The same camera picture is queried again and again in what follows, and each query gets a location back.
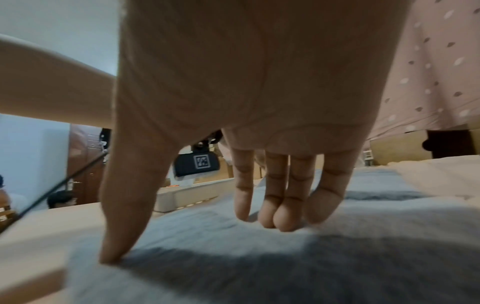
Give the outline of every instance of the polka dot curtain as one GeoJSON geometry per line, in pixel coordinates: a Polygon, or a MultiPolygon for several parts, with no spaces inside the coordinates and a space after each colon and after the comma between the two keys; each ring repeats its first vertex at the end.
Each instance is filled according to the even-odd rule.
{"type": "Polygon", "coordinates": [[[370,139],[480,115],[480,0],[413,0],[370,139]]]}

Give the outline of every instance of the human hand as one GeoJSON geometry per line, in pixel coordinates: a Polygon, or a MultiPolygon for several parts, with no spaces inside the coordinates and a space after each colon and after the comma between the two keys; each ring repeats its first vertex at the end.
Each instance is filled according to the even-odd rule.
{"type": "Polygon", "coordinates": [[[266,151],[263,226],[328,218],[375,120],[408,6],[126,0],[100,261],[135,244],[179,150],[220,128],[239,219],[250,212],[254,149],[266,151]],[[318,154],[324,168],[310,195],[318,154]]]}

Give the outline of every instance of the black hair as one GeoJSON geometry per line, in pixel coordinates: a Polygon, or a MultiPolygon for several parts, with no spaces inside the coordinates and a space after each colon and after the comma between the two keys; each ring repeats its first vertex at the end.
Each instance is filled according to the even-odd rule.
{"type": "Polygon", "coordinates": [[[50,194],[46,199],[46,203],[49,209],[53,209],[57,204],[65,204],[74,198],[73,191],[61,190],[50,194]]]}

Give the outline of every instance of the fuzzy gray cloth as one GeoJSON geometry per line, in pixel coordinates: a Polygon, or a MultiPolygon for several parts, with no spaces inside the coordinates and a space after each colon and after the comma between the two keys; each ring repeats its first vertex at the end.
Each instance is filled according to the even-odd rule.
{"type": "MultiPolygon", "coordinates": [[[[261,184],[252,222],[264,194],[261,184]]],[[[96,263],[100,236],[79,242],[72,303],[480,302],[480,213],[425,197],[392,171],[356,173],[316,231],[240,222],[232,204],[224,197],[152,221],[118,266],[96,263]]]]}

